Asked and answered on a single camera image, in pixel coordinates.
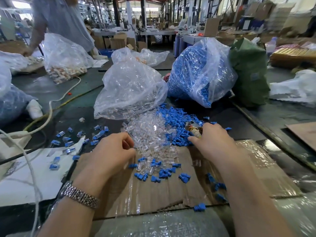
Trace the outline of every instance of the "forearm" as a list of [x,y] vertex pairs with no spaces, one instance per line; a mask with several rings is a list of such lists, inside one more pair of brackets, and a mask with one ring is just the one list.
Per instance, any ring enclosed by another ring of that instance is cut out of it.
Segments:
[[[99,197],[107,178],[93,168],[84,169],[74,180],[73,186]],[[68,197],[64,197],[43,225],[38,237],[89,236],[94,210]]]
[[44,40],[45,31],[38,30],[37,28],[33,28],[31,42],[29,47],[31,49],[35,49],[38,45]]
[[222,172],[236,236],[293,236],[251,166]]

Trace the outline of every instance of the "left hand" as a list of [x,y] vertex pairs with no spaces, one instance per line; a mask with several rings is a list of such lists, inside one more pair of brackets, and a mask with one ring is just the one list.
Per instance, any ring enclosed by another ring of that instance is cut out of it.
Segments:
[[90,157],[89,165],[98,174],[110,178],[123,169],[129,159],[134,158],[134,142],[127,132],[111,134],[97,144]]

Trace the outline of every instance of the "hand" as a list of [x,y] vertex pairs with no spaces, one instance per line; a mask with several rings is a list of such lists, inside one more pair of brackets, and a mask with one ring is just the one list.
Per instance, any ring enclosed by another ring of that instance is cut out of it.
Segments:
[[127,132],[111,134],[103,139],[91,153],[90,165],[99,174],[110,178],[135,157],[134,142]]
[[206,159],[213,162],[219,171],[227,167],[235,168],[237,165],[242,167],[243,164],[249,163],[247,155],[237,147],[234,139],[219,124],[205,123],[202,137],[198,139],[190,136],[188,140]]
[[34,52],[34,49],[32,47],[26,47],[23,52],[22,52],[22,55],[23,56],[31,56]]

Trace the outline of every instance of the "blue crate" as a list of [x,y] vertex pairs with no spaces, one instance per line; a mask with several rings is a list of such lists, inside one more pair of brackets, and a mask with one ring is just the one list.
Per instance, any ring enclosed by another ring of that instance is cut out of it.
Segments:
[[111,58],[112,53],[114,52],[114,49],[99,49],[99,52],[101,55],[106,55],[108,58]]

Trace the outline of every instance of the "right hand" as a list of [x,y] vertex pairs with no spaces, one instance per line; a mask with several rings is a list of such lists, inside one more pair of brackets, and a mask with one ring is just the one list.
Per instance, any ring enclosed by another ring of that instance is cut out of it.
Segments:
[[31,56],[33,54],[33,52],[34,52],[34,49],[28,46],[23,50],[22,55],[23,56]]
[[204,158],[210,160],[221,171],[227,167],[237,167],[249,164],[247,155],[235,144],[225,129],[219,124],[205,123],[203,125],[202,137],[188,137],[201,152]]

